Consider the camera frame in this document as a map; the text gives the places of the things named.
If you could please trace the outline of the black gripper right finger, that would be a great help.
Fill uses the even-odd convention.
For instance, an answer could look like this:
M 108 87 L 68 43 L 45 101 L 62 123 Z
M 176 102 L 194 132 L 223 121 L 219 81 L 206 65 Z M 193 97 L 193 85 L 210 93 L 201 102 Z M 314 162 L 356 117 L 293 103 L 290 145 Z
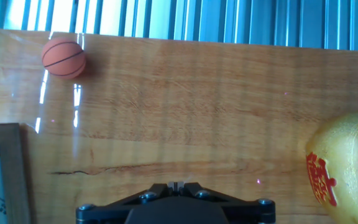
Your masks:
M 275 202 L 268 198 L 245 201 L 197 182 L 177 182 L 176 196 L 187 199 L 179 209 L 202 223 L 275 223 Z

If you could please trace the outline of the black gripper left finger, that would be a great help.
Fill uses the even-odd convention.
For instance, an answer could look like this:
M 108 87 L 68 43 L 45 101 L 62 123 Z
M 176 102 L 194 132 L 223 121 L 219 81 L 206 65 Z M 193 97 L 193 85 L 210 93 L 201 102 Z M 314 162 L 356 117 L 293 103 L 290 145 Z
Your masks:
M 85 203 L 76 209 L 76 224 L 124 223 L 129 213 L 142 205 L 177 194 L 177 183 L 153 184 L 149 189 L 108 205 Z

